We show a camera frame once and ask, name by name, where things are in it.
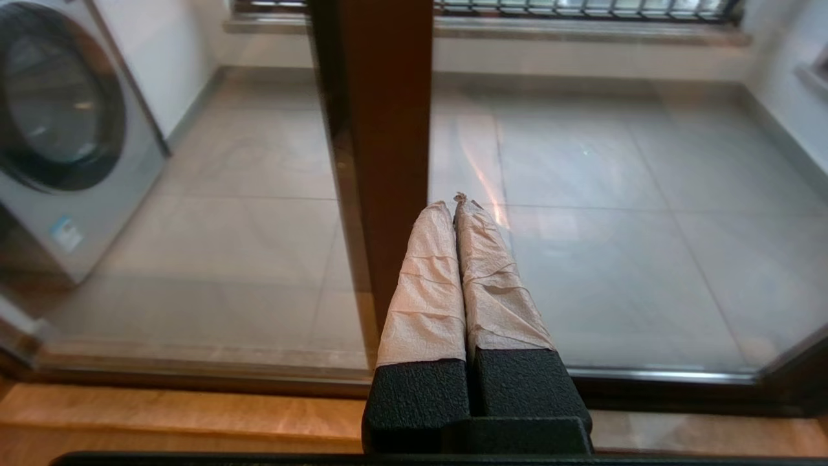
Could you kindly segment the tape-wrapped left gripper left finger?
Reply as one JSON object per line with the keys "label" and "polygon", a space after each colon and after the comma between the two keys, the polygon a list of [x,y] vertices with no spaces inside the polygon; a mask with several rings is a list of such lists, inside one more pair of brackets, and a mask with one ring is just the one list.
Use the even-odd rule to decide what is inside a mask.
{"label": "tape-wrapped left gripper left finger", "polygon": [[466,320],[452,213],[429,204],[415,221],[362,418],[368,454],[442,451],[444,428],[470,418]]}

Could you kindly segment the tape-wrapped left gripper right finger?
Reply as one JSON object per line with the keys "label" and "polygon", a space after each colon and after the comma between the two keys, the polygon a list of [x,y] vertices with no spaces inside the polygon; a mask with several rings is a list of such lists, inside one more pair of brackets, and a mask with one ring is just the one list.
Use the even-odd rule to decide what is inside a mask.
{"label": "tape-wrapped left gripper right finger", "polygon": [[471,416],[444,430],[458,454],[591,455],[593,422],[491,215],[455,196]]}

